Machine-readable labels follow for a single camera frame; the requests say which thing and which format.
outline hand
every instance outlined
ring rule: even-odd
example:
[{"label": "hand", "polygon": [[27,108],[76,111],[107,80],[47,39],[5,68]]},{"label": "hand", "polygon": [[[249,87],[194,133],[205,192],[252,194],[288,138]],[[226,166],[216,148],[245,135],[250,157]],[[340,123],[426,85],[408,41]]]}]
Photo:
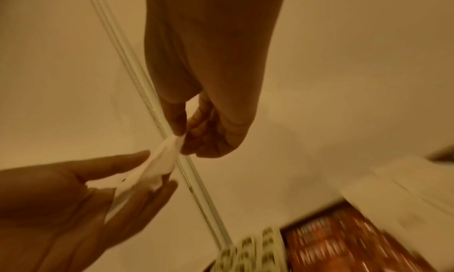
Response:
[{"label": "hand", "polygon": [[149,151],[0,171],[0,266],[4,272],[80,272],[137,234],[177,188],[139,188],[106,224],[114,189],[86,182],[129,171]]},{"label": "hand", "polygon": [[[145,58],[182,153],[221,157],[254,121],[282,0],[147,0]],[[199,95],[187,121],[185,104]]]}]

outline paper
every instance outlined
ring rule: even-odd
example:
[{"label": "paper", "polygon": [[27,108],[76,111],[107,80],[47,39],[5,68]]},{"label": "paper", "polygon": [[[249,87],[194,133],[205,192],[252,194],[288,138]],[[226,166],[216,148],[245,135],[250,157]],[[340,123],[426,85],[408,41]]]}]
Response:
[{"label": "paper", "polygon": [[156,190],[162,185],[162,176],[172,173],[175,168],[175,163],[180,154],[183,142],[184,136],[166,138],[148,161],[141,165],[144,169],[126,177],[115,190],[112,205],[105,217],[104,223],[108,222],[120,211],[138,184],[148,185],[152,190]]},{"label": "paper", "polygon": [[454,268],[454,167],[406,158],[375,170],[341,194],[437,271]]}]

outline white tissue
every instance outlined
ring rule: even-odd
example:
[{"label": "white tissue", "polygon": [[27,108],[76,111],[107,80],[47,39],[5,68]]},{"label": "white tissue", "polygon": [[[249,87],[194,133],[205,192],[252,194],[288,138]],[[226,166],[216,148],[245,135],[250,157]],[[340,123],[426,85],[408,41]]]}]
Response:
[{"label": "white tissue", "polygon": [[152,190],[156,190],[162,185],[162,176],[172,173],[175,168],[176,159],[180,154],[183,142],[184,136],[166,138],[156,149],[153,156],[141,165],[144,169],[126,177],[115,190],[112,205],[104,223],[109,221],[126,204],[137,184],[149,185]]}]

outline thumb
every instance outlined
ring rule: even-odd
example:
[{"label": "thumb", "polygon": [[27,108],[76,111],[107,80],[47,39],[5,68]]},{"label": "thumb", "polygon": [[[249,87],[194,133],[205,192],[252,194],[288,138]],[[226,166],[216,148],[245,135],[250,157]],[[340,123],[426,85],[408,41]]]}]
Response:
[{"label": "thumb", "polygon": [[186,103],[172,104],[159,98],[164,117],[170,125],[174,135],[182,136],[186,132]]},{"label": "thumb", "polygon": [[62,162],[59,165],[76,175],[83,183],[130,171],[148,159],[149,150],[133,154],[116,155],[79,161]]}]

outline beige surface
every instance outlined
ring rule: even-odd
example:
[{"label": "beige surface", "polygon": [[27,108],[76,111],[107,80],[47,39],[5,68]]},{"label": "beige surface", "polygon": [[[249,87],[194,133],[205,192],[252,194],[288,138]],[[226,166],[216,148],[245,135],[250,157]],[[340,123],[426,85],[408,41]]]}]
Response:
[{"label": "beige surface", "polygon": [[[1,168],[160,143],[89,0],[0,0],[0,27]],[[216,254],[181,174],[173,177],[181,185],[152,224],[89,271],[186,271]]]},{"label": "beige surface", "polygon": [[[143,0],[108,1],[141,55]],[[248,138],[193,159],[232,238],[336,197],[317,171],[341,185],[454,143],[453,19],[451,0],[285,0]]]}]

